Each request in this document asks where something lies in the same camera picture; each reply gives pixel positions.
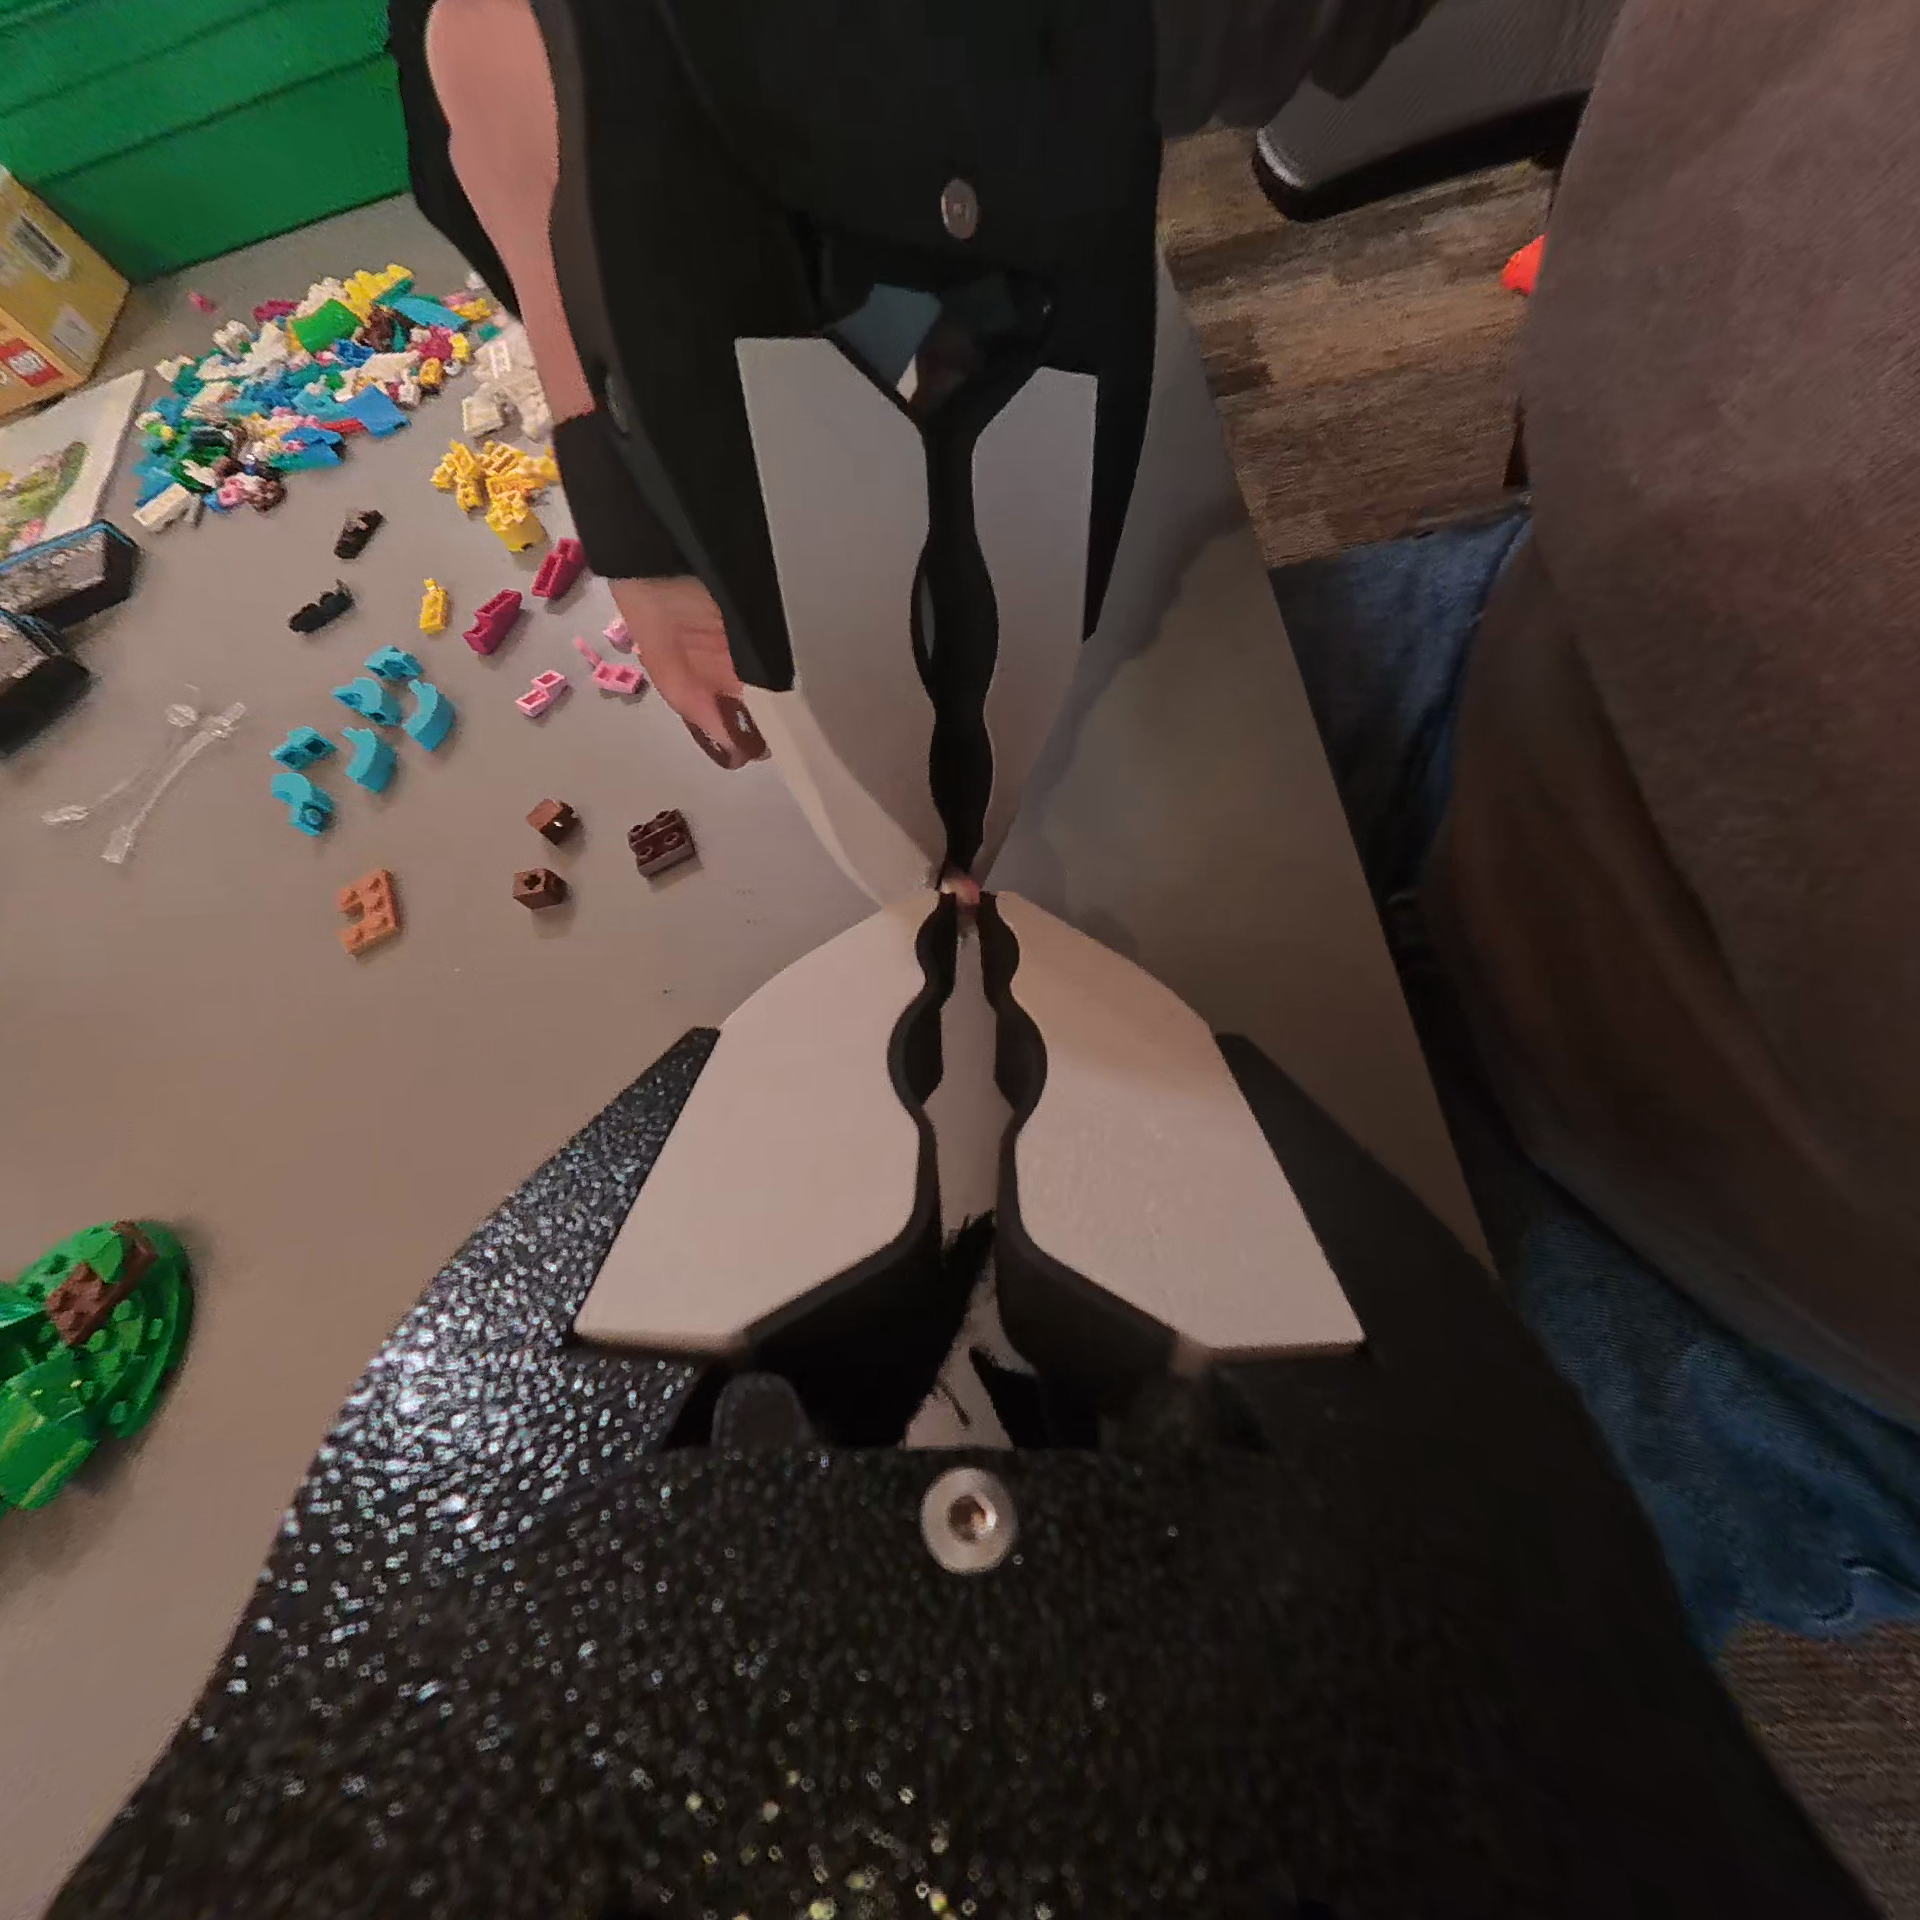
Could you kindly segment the green plastic storage bin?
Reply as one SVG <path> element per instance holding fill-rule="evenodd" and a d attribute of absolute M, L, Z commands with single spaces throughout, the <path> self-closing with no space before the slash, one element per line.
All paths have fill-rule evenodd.
<path fill-rule="evenodd" d="M 3 3 L 2 162 L 130 282 L 406 185 L 379 3 Z"/>

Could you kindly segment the yellow cardboard lego box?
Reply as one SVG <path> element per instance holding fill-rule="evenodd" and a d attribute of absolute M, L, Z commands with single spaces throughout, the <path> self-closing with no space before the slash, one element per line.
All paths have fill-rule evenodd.
<path fill-rule="evenodd" d="M 130 282 L 2 169 L 2 421 L 85 386 Z"/>

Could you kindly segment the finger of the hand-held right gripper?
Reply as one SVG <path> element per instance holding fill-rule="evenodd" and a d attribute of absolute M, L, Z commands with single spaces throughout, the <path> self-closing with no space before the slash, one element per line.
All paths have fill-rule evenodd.
<path fill-rule="evenodd" d="M 969 453 L 983 592 L 959 646 L 959 866 L 981 894 L 1082 650 L 1095 445 L 1097 379 L 1038 368 Z"/>
<path fill-rule="evenodd" d="M 877 905 L 920 897 L 946 859 L 911 642 L 920 433 L 826 338 L 742 342 L 735 367 L 793 661 L 746 710 L 841 874 Z"/>

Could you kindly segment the group of blue lego pieces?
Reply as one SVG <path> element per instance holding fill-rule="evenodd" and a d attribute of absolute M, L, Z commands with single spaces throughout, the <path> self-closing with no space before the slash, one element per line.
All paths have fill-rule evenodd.
<path fill-rule="evenodd" d="M 326 690 L 322 728 L 288 728 L 269 751 L 269 793 L 280 819 L 303 838 L 323 838 L 335 816 L 328 785 L 362 798 L 383 798 L 399 778 L 406 753 L 443 755 L 461 717 L 425 661 L 405 647 L 382 646 L 359 671 Z"/>

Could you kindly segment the green lego build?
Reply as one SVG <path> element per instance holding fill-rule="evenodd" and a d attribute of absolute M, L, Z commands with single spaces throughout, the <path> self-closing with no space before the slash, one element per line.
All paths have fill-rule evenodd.
<path fill-rule="evenodd" d="M 178 1235 L 119 1219 L 58 1240 L 2 1285 L 2 1507 L 55 1502 L 96 1451 L 142 1433 L 193 1321 Z"/>

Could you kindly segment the person's blue jeans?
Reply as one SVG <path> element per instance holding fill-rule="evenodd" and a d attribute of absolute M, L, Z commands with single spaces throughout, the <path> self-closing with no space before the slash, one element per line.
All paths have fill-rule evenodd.
<path fill-rule="evenodd" d="M 1267 576 L 1503 1293 L 1578 1394 L 1663 1549 L 1696 1639 L 1913 1623 L 1915 1433 L 1728 1328 L 1533 1166 L 1419 905 L 1480 609 L 1523 511 Z"/>

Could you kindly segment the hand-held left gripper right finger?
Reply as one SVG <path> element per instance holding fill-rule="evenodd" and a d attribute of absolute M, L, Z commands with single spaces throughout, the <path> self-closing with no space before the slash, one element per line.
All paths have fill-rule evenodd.
<path fill-rule="evenodd" d="M 1209 1022 L 1018 897 L 983 897 L 976 937 L 1014 1350 L 1352 1354 L 1360 1319 Z"/>

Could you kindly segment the person's brown shirt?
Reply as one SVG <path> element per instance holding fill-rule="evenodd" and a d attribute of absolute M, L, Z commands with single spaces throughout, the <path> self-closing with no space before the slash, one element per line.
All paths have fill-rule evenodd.
<path fill-rule="evenodd" d="M 1915 1427 L 1918 6 L 1622 6 L 1432 945 L 1526 1155 Z"/>

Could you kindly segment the black box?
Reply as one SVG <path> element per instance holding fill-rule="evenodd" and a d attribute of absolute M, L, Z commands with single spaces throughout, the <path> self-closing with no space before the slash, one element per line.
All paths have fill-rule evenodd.
<path fill-rule="evenodd" d="M 58 632 L 2 610 L 2 757 L 40 737 L 93 683 Z"/>
<path fill-rule="evenodd" d="M 66 637 L 121 609 L 134 585 L 142 549 L 107 520 L 38 542 L 2 562 L 2 610 Z"/>

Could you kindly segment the pile of yellow lego bricks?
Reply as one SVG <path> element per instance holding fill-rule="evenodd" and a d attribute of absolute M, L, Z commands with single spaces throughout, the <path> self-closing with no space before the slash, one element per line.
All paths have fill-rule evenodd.
<path fill-rule="evenodd" d="M 451 499 L 463 518 L 478 518 L 511 557 L 546 542 L 536 503 L 558 482 L 559 464 L 551 451 L 531 453 L 504 441 L 480 449 L 451 441 L 429 474 L 431 490 Z"/>

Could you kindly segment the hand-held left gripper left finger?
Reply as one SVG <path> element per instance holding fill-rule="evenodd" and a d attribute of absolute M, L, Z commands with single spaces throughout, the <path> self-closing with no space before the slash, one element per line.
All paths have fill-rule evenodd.
<path fill-rule="evenodd" d="M 750 1354 L 938 1230 L 955 901 L 905 897 L 719 1027 L 573 1323 L 595 1347 Z"/>

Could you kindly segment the person's right hand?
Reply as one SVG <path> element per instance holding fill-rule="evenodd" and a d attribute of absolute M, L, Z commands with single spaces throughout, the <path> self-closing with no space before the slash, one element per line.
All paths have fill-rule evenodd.
<path fill-rule="evenodd" d="M 439 3 L 422 57 L 447 121 L 447 160 L 507 275 L 544 398 L 573 534 L 608 581 L 632 651 L 704 753 L 735 770 L 768 755 L 707 591 L 646 511 L 573 343 L 552 254 L 559 119 L 536 16 L 522 3 Z"/>

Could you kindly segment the pile of mixed lego bricks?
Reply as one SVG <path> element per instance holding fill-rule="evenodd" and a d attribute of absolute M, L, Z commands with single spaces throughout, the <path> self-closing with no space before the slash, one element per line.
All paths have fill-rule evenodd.
<path fill-rule="evenodd" d="M 288 480 L 398 437 L 437 400 L 456 405 L 451 441 L 552 451 L 528 336 L 478 275 L 446 297 L 399 263 L 326 278 L 225 322 L 202 357 L 155 378 L 133 466 L 134 521 L 152 534 L 202 513 L 269 513 Z"/>

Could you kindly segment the lego instruction booklet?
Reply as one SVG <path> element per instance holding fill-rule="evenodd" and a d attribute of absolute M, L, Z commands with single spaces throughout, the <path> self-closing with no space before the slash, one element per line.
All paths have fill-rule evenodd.
<path fill-rule="evenodd" d="M 149 374 L 133 371 L 2 424 L 2 559 L 97 520 Z"/>

